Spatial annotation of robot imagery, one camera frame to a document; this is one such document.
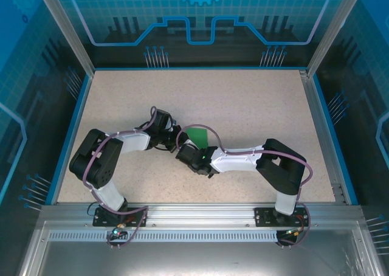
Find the blue enclosure wall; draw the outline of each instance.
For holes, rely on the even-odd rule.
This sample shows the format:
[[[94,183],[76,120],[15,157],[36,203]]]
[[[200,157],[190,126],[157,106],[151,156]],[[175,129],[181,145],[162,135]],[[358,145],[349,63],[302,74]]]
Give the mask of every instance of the blue enclosure wall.
[[[50,184],[85,72],[42,0],[0,0],[0,24],[0,274],[15,275],[47,189],[27,175]]]
[[[60,0],[96,67],[307,66],[341,0]]]
[[[388,217],[388,0],[357,1],[317,77],[366,217]]]

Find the speckled work surface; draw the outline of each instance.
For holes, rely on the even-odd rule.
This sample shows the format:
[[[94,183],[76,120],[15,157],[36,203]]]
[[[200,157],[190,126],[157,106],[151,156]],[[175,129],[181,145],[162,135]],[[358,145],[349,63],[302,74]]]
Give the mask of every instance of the speckled work surface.
[[[300,201],[334,201],[298,71],[98,71],[72,155],[90,129],[133,129],[150,119],[153,105],[170,112],[182,126],[211,126],[226,148],[278,139],[314,169]],[[212,133],[208,139],[216,145]],[[158,150],[120,156],[113,177],[117,188],[130,202],[275,202],[276,191],[259,173],[232,171],[208,179],[174,157]],[[93,200],[67,170],[58,202]]]

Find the black mounting plate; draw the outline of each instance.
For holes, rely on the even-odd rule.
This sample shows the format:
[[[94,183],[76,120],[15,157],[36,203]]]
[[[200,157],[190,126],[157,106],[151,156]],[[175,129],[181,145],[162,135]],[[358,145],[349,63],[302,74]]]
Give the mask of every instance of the black mounting plate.
[[[296,207],[290,216],[281,215],[279,220],[274,215],[274,208],[254,208],[256,227],[301,227],[301,221],[296,217],[301,215],[304,218],[304,226],[308,226],[308,214],[304,207]]]
[[[137,209],[137,208],[127,208],[127,211],[133,211],[135,209]],[[139,221],[142,219],[142,216],[143,216],[143,210],[140,212],[134,213],[134,214],[127,215],[126,219],[128,219],[128,218],[133,218],[133,219],[130,220],[128,223],[126,223],[126,226],[127,227],[137,227]],[[146,219],[147,219],[147,216],[143,220],[143,222],[141,223],[141,225],[140,225],[141,227],[146,226]],[[119,216],[116,216],[116,217],[112,216],[112,213],[110,216],[110,213],[100,206],[96,208],[95,215],[93,218],[93,223],[92,223],[93,226],[96,226],[96,227],[115,227],[120,223],[122,223],[122,222],[120,222]]]

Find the green block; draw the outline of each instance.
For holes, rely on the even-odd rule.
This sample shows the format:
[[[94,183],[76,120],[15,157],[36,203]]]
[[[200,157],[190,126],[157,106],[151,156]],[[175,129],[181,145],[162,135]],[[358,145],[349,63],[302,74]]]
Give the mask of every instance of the green block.
[[[203,128],[188,128],[185,131],[189,139],[198,147],[198,148],[207,148],[208,147],[208,135],[207,130]]]

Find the robotic arm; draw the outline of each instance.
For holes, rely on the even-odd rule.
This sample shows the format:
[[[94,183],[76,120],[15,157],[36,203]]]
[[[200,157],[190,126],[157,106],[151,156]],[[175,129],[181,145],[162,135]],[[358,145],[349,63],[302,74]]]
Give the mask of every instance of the robotic arm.
[[[153,124],[146,130],[118,135],[110,139],[88,172],[87,182],[92,185],[93,191],[103,205],[112,210],[126,211],[127,208],[126,199],[117,190],[112,180],[117,160],[121,154],[135,150],[149,150],[158,145],[164,145],[171,153],[176,149],[176,138],[181,127],[169,113],[159,109],[156,111]],[[69,166],[70,171],[77,178],[83,179],[92,155],[109,135],[110,133],[106,134],[97,129],[88,133]],[[264,145],[255,148],[223,150],[220,147],[208,147],[199,149],[185,133],[181,133],[178,145],[180,149],[176,158],[195,173],[206,175],[209,178],[225,171],[259,171],[277,190],[275,210],[285,215],[293,213],[305,166],[285,157],[280,157],[280,163],[277,165],[274,162],[278,158],[277,155],[255,153],[258,150],[273,150],[306,161],[281,142],[267,139]]]

